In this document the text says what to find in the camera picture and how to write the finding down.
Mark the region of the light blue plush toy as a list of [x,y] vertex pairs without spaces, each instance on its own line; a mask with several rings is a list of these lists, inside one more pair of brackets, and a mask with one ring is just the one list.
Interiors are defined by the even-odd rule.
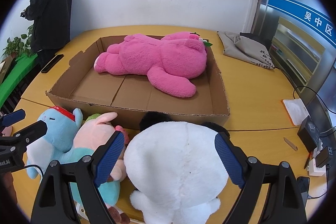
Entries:
[[79,108],[72,112],[53,106],[45,110],[38,118],[47,124],[44,136],[27,146],[27,175],[35,179],[44,173],[53,160],[62,161],[72,149],[74,138],[79,131],[83,114]]

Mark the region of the pink and teal plush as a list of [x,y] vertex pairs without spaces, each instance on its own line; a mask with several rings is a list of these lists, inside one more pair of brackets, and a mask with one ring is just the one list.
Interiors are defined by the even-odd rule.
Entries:
[[[114,127],[111,121],[117,117],[116,112],[93,114],[80,127],[73,140],[72,155],[68,162],[77,162],[83,156],[92,155],[100,146],[104,145],[115,131],[124,136],[124,145],[129,143],[127,132],[121,126]],[[120,194],[120,182],[126,178],[126,168],[123,153],[118,157],[107,181],[98,188],[102,199],[116,223],[130,223],[130,218],[116,206]]]

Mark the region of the white plush panda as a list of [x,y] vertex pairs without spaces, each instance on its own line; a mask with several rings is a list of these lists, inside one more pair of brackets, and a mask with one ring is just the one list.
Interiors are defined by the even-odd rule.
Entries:
[[123,160],[135,187],[130,202],[145,223],[206,223],[220,208],[229,176],[215,149],[219,132],[227,131],[211,122],[143,116]]

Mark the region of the large pink plush bear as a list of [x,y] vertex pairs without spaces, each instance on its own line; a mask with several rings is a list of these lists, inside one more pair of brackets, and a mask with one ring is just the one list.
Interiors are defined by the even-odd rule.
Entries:
[[212,44],[195,32],[176,32],[161,39],[143,34],[126,36],[99,54],[93,68],[111,75],[142,75],[158,90],[190,98],[197,88],[190,82],[206,69]]

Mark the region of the green table cover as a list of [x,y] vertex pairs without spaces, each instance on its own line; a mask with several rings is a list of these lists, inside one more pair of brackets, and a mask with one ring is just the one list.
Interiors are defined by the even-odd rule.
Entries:
[[22,55],[15,61],[13,69],[1,83],[1,107],[21,80],[38,64],[38,57],[37,54],[30,57]]

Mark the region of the black smartphone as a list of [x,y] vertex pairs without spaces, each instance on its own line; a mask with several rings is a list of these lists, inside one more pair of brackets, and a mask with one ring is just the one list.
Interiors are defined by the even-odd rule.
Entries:
[[299,176],[297,178],[297,183],[303,200],[303,205],[306,206],[309,197],[310,178],[305,176]]

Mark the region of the white power adapter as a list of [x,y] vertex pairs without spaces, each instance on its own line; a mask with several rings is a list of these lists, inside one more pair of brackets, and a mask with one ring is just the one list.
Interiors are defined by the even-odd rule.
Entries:
[[312,152],[312,158],[309,160],[307,172],[309,176],[323,176],[326,173],[326,165],[333,158],[333,149],[329,146],[321,151],[315,148]]

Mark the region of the small wooden stick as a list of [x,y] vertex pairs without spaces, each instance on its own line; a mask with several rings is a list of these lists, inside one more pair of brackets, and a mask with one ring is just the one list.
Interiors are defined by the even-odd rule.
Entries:
[[298,151],[297,146],[292,143],[289,139],[287,139],[286,137],[284,137],[284,141],[286,144],[288,144],[294,151]]

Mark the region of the green potted plant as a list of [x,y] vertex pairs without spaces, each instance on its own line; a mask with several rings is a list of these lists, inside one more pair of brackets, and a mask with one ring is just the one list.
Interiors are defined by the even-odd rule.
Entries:
[[12,58],[21,57],[26,55],[30,57],[32,55],[31,51],[31,36],[33,34],[33,25],[27,28],[27,32],[16,36],[13,39],[7,39],[7,45],[3,49],[3,56],[12,56]]

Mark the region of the shallow brown cardboard box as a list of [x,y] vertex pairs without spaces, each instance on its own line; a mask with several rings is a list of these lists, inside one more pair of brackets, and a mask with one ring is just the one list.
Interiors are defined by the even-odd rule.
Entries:
[[196,94],[191,98],[177,98],[153,87],[146,76],[112,76],[94,71],[96,57],[123,39],[123,36],[102,37],[78,52],[46,92],[49,99],[67,110],[80,108],[85,117],[114,111],[118,114],[115,122],[131,129],[139,128],[148,111],[166,113],[175,121],[226,123],[230,107],[221,71],[210,48],[206,49],[206,70],[191,80],[197,88]]

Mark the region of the small black box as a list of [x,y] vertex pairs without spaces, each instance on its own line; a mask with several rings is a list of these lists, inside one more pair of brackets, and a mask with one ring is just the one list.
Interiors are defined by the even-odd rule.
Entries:
[[319,130],[310,116],[307,116],[301,123],[298,137],[308,152],[312,152],[318,146]]

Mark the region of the white orange-edged mouse pad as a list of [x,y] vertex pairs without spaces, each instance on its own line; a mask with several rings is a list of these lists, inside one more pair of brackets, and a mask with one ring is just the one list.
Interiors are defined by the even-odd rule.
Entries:
[[282,104],[294,126],[299,126],[309,116],[306,106],[301,98],[293,100],[282,100]]

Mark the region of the person in black jacket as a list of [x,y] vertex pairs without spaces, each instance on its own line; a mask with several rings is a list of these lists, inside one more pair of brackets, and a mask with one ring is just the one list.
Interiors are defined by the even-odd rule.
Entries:
[[21,17],[33,21],[30,46],[44,68],[70,41],[72,0],[30,0]]

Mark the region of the grey canvas tote bag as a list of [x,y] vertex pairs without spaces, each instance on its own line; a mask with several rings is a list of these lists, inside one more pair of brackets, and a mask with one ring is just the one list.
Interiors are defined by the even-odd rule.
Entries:
[[261,43],[233,32],[217,32],[223,44],[223,55],[257,65],[265,69],[274,69],[274,64],[266,47]]

